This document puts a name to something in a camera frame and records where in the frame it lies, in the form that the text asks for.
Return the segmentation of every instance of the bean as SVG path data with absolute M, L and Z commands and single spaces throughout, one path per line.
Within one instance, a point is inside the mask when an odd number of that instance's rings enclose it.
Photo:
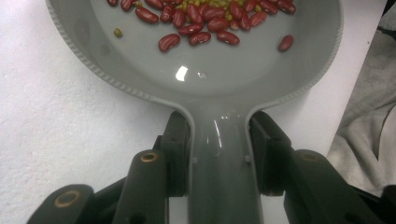
M 218 31 L 217 39 L 229 45 L 237 45 L 240 42 L 238 36 L 228 31 Z
M 191 25 L 183 26 L 178 29 L 178 33 L 180 35 L 193 35 L 204 29 L 204 25 L 202 23 L 193 23 Z
M 242 20 L 242 14 L 244 10 L 239 6 L 239 4 L 235 1 L 230 2 L 230 13 L 234 19 L 240 21 Z
M 158 48 L 162 52 L 168 51 L 173 46 L 176 46 L 180 42 L 180 36 L 177 34 L 166 35 L 158 42 Z
M 131 10 L 136 0 L 121 0 L 121 8 L 123 11 L 128 12 Z
M 239 22 L 239 27 L 244 31 L 249 31 L 251 29 L 251 21 L 246 12 L 243 13 L 242 20 Z
M 167 5 L 163 7 L 163 12 L 160 16 L 160 21 L 162 22 L 171 22 L 173 19 L 175 11 L 173 9 L 173 5 Z
M 272 3 L 272 4 L 277 4 L 277 2 L 279 2 L 279 0 L 268 0 L 268 2 Z
M 244 4 L 244 10 L 246 12 L 251 12 L 257 6 L 256 0 L 247 0 Z
M 147 23 L 153 24 L 156 23 L 159 18 L 157 15 L 152 13 L 150 10 L 146 9 L 145 7 L 137 7 L 136 10 L 134 11 L 136 13 L 136 16 Z
M 180 5 L 183 3 L 183 0 L 163 0 L 163 2 L 169 5 Z
M 174 13 L 174 18 L 172 20 L 174 26 L 176 28 L 180 28 L 184 25 L 185 22 L 186 22 L 186 13 L 181 8 L 176 9 Z
M 264 11 L 256 12 L 250 17 L 251 26 L 257 26 L 267 18 L 267 13 Z
M 293 36 L 285 35 L 283 37 L 282 41 L 280 41 L 280 44 L 277 46 L 277 49 L 280 52 L 284 52 L 284 51 L 288 50 L 292 44 L 293 44 Z
M 210 40 L 211 34 L 209 32 L 200 32 L 195 35 L 191 35 L 189 38 L 189 44 L 192 46 L 205 43 Z
M 157 8 L 159 10 L 163 9 L 163 0 L 145 0 L 146 3 L 154 8 Z
M 210 21 L 215 17 L 225 17 L 225 9 L 222 7 L 209 7 L 203 15 L 204 21 Z
M 229 23 L 230 23 L 230 28 L 232 30 L 239 30 L 239 22 L 238 21 L 230 20 Z
M 111 7 L 115 7 L 119 0 L 107 0 L 107 2 Z
M 277 7 L 276 5 L 274 5 L 273 3 L 267 1 L 267 0 L 261 0 L 259 2 L 259 6 L 266 12 L 268 12 L 268 14 L 270 15 L 274 15 L 277 13 Z
M 213 18 L 207 23 L 207 30 L 217 32 L 228 28 L 228 21 L 224 18 Z
M 122 31 L 119 28 L 114 29 L 114 36 L 121 38 L 122 37 Z
M 290 15 L 296 12 L 296 6 L 291 1 L 279 0 L 279 2 L 277 2 L 277 8 Z
M 209 8 L 209 4 L 208 3 L 203 3 L 198 7 L 198 11 L 199 14 L 203 17 L 204 16 L 204 12 Z
M 187 5 L 187 15 L 193 23 L 203 23 L 201 14 L 199 14 L 198 7 L 195 4 Z

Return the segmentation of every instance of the yellow bean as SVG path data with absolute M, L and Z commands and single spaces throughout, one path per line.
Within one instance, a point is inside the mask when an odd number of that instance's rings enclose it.
M 119 28 L 114 29 L 114 35 L 118 38 L 122 37 L 122 31 Z
M 228 15 L 225 16 L 225 19 L 227 21 L 231 21 L 233 19 L 233 16 L 231 14 L 228 14 Z
M 257 5 L 257 6 L 254 7 L 254 10 L 256 12 L 260 12 L 260 11 L 262 11 L 262 8 L 259 5 Z

